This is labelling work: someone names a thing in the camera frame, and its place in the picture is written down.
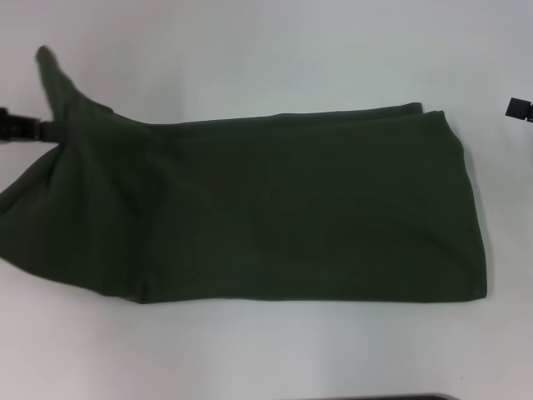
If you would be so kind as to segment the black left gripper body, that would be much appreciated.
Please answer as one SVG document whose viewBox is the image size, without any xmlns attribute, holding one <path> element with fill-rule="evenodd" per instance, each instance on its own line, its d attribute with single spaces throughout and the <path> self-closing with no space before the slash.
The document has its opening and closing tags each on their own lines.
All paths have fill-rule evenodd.
<svg viewBox="0 0 533 400">
<path fill-rule="evenodd" d="M 40 141 L 41 121 L 34 117 L 11 114 L 7 108 L 0 110 L 0 138 L 2 142 Z"/>
</svg>

